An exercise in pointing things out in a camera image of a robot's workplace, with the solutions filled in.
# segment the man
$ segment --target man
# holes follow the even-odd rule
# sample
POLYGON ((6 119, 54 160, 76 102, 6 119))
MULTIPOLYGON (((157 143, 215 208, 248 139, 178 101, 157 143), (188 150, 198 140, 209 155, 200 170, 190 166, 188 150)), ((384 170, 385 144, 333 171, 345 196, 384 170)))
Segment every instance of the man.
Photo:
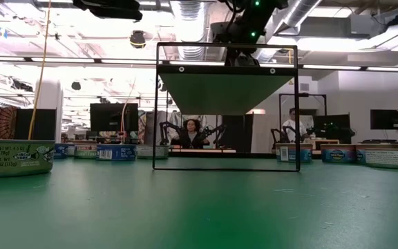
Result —
MULTIPOLYGON (((281 131, 283 131, 283 127, 292 127, 293 129, 296 129, 296 121, 295 120, 296 120, 296 109, 291 108, 290 109, 290 119, 285 121, 282 124, 281 131)), ((303 125, 302 122, 299 122, 299 123, 300 123, 299 128, 300 128, 301 137, 307 138, 308 135, 306 134, 307 131, 306 131, 305 125, 303 125)), ((296 134, 291 129, 286 129, 286 131, 287 131, 288 140, 290 142, 295 142, 296 134)))

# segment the dark hair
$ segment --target dark hair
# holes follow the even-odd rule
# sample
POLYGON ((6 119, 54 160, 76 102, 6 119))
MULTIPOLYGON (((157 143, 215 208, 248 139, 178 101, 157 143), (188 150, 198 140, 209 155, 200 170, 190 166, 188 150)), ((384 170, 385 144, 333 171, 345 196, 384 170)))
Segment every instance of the dark hair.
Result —
POLYGON ((185 120, 184 121, 184 129, 187 129, 187 124, 190 121, 193 121, 194 122, 194 126, 196 126, 194 131, 199 132, 200 131, 200 122, 199 122, 199 120, 194 120, 194 119, 185 120))

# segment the silver duct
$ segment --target silver duct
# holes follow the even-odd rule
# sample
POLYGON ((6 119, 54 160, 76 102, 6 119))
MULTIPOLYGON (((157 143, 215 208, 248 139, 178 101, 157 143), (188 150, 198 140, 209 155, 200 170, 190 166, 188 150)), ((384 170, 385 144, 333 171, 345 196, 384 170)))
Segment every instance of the silver duct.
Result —
MULTIPOLYGON (((205 42, 207 4, 200 1, 170 1, 179 42, 205 42)), ((203 60, 205 47, 178 47, 182 60, 203 60)))
MULTIPOLYGON (((272 22, 268 23, 272 25, 268 44, 286 45, 286 41, 283 43, 283 39, 276 35, 284 31, 287 31, 287 35, 298 35, 300 25, 320 2, 322 0, 290 0, 289 7, 273 15, 272 22)), ((274 49, 262 49, 256 54, 256 58, 260 63, 265 63, 270 61, 275 53, 274 49)))

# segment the person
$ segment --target person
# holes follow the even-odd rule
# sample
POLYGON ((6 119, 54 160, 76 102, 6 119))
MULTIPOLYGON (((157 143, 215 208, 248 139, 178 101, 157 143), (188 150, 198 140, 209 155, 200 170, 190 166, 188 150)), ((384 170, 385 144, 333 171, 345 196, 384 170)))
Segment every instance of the person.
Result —
POLYGON ((201 139, 199 120, 185 120, 183 124, 184 129, 179 136, 175 136, 173 140, 178 142, 182 148, 186 149, 203 149, 204 145, 209 145, 209 141, 201 139))
MULTIPOLYGON (((290 119, 288 119, 287 121, 285 121, 282 124, 281 131, 283 131, 283 127, 292 127, 293 129, 296 129, 296 121, 295 120, 296 120, 296 109, 291 108, 290 109, 290 119)), ((303 125, 302 122, 299 122, 299 128, 300 128, 301 137, 308 138, 309 136, 307 134, 305 125, 303 125)), ((292 131, 291 129, 286 129, 286 131, 287 131, 288 140, 290 142, 295 142, 296 134, 294 133, 294 131, 292 131)))

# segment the green tabletop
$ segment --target green tabletop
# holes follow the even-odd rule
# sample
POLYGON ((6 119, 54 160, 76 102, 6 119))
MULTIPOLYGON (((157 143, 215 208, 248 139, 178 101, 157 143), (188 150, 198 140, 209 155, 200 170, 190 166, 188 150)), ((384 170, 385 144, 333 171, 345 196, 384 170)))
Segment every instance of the green tabletop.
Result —
POLYGON ((398 170, 316 160, 301 173, 152 171, 150 160, 57 160, 50 174, 0 178, 0 248, 395 249, 398 170))

